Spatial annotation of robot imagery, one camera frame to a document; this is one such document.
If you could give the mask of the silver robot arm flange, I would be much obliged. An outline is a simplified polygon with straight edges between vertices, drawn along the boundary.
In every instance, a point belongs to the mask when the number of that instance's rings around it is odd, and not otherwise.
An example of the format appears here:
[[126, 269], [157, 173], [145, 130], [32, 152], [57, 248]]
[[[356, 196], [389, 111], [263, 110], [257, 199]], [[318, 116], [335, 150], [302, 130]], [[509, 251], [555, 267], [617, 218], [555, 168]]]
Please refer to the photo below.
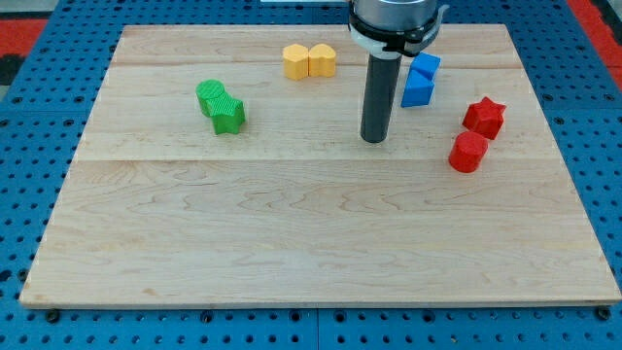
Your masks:
[[352, 0], [354, 42], [380, 59], [418, 55], [435, 40], [449, 5], [437, 0]]

